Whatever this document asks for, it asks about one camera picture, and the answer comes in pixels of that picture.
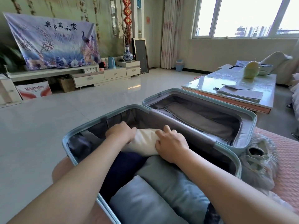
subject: open suitcase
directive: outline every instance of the open suitcase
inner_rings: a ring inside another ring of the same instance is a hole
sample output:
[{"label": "open suitcase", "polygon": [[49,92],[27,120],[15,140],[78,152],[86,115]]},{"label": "open suitcase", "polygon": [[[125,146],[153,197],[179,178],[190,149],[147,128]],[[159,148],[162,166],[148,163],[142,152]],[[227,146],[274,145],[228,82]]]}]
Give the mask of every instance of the open suitcase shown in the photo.
[{"label": "open suitcase", "polygon": [[[146,98],[142,105],[122,107],[67,133],[62,145],[73,164],[78,164],[68,146],[73,136],[88,130],[103,138],[110,127],[121,121],[137,128],[163,129],[164,125],[169,125],[186,138],[190,149],[240,178],[241,163],[238,156],[250,142],[256,114],[186,90],[165,90]],[[120,224],[100,194],[97,202],[113,223]]]}]

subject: blue trash can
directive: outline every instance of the blue trash can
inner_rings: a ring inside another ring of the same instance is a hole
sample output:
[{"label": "blue trash can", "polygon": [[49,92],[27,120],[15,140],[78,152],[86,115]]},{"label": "blue trash can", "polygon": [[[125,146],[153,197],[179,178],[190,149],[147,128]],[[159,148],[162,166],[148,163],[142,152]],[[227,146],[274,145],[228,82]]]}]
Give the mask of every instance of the blue trash can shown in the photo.
[{"label": "blue trash can", "polygon": [[184,64],[183,60],[176,61],[176,71],[182,71],[184,67],[185,67],[185,64]]}]

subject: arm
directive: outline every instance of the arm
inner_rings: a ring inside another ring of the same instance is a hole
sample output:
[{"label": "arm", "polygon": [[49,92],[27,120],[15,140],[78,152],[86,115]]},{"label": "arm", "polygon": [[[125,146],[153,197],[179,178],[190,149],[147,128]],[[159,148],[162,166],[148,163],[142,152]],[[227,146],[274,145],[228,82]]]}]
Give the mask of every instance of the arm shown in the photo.
[{"label": "arm", "polygon": [[8,224],[83,223],[114,159],[135,135],[136,128],[129,128],[125,122],[110,128],[106,140],[93,153],[36,197]]},{"label": "arm", "polygon": [[225,223],[299,223],[295,213],[190,150],[185,138],[169,126],[156,134],[161,157],[176,164],[202,190]]}]

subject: blue kettle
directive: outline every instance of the blue kettle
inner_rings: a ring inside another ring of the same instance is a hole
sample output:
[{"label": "blue kettle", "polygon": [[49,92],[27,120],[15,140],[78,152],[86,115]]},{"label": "blue kettle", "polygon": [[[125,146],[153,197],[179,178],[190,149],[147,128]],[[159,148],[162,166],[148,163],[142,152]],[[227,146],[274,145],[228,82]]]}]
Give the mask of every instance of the blue kettle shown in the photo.
[{"label": "blue kettle", "polygon": [[108,57],[108,68],[109,69],[115,69],[115,60],[114,57]]}]

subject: sky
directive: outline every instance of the sky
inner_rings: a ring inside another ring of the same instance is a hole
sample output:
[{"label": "sky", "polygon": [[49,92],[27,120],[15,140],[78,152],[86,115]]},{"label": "sky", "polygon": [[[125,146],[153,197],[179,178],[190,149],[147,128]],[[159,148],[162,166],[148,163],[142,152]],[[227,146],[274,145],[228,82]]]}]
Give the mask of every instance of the sky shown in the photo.
[{"label": "sky", "polygon": [[[214,37],[235,37],[238,27],[270,26],[282,0],[222,0]],[[199,35],[209,35],[216,0],[202,0],[198,27]],[[299,0],[291,0],[280,28],[298,29],[296,8]]]}]

